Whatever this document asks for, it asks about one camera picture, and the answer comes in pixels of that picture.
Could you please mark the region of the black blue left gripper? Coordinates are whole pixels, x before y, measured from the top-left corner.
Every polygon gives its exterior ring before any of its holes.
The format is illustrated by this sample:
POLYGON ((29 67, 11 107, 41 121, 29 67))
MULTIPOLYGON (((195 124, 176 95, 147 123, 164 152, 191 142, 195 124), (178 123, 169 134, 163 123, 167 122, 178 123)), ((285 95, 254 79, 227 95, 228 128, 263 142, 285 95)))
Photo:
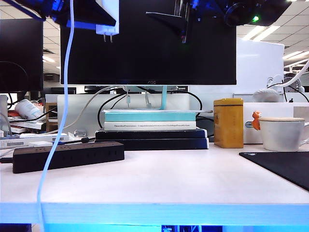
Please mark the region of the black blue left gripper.
POLYGON ((73 0, 69 4, 65 0, 6 0, 6 3, 40 21, 47 17, 57 19, 69 7, 67 27, 71 27, 73 16, 76 29, 96 30, 97 26, 116 25, 116 20, 96 0, 73 0))

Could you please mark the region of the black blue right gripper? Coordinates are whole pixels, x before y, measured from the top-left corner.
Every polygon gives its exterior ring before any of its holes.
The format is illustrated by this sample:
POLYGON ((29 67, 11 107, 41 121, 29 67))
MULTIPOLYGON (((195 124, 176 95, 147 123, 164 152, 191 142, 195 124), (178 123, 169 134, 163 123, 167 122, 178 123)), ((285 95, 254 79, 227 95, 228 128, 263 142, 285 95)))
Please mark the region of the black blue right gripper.
POLYGON ((159 12, 146 12, 146 15, 170 28, 183 44, 187 40, 187 24, 190 20, 200 22, 204 16, 223 19, 225 15, 225 0, 185 0, 184 3, 185 17, 159 12))

